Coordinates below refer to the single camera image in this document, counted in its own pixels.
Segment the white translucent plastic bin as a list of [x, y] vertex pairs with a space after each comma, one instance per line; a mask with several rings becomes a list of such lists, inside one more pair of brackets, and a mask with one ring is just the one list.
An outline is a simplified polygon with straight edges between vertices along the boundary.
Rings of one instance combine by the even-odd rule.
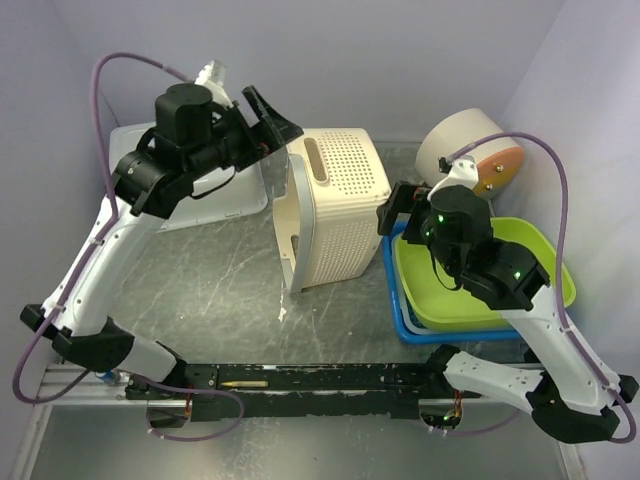
[[[118, 127], [110, 134], [109, 165], [115, 170], [118, 161], [133, 151], [143, 133], [153, 123]], [[237, 173], [231, 182], [200, 200], [182, 200], [171, 217], [159, 228], [160, 232], [179, 230], [214, 222], [245, 217], [263, 211], [267, 206], [267, 192], [259, 164]]]

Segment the cream perforated basket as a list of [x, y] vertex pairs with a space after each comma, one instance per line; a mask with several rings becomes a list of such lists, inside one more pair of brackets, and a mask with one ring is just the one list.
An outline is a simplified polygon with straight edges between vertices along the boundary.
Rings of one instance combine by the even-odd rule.
[[361, 276], [381, 241], [376, 209], [391, 193], [372, 139], [360, 128], [305, 129], [286, 158], [273, 223], [288, 292]]

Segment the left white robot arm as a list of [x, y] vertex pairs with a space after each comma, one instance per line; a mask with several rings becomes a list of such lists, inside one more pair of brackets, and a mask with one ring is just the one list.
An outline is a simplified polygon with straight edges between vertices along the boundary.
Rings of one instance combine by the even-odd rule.
[[90, 372], [118, 369], [144, 377], [165, 399], [184, 392], [185, 361], [161, 343], [119, 327], [109, 312], [151, 237], [181, 201], [198, 197], [198, 179], [218, 169], [241, 172], [302, 136], [302, 128], [254, 87], [242, 93], [257, 116], [254, 125], [236, 103], [220, 103], [195, 83], [173, 85], [156, 99], [154, 126], [117, 164], [115, 197], [104, 200], [58, 293], [20, 314], [65, 360]]

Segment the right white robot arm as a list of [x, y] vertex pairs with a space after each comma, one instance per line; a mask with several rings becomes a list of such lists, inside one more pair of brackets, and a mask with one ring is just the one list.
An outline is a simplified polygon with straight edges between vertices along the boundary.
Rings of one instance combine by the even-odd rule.
[[492, 397], [566, 444], [635, 439], [629, 405], [638, 381], [612, 371], [595, 354], [564, 308], [560, 281], [551, 280], [527, 246], [495, 235], [484, 200], [461, 185], [432, 189], [398, 182], [377, 209], [379, 234], [389, 234], [399, 214], [409, 217], [405, 239], [427, 249], [432, 268], [504, 319], [542, 366], [528, 373], [444, 345], [424, 374], [431, 395], [456, 390]]

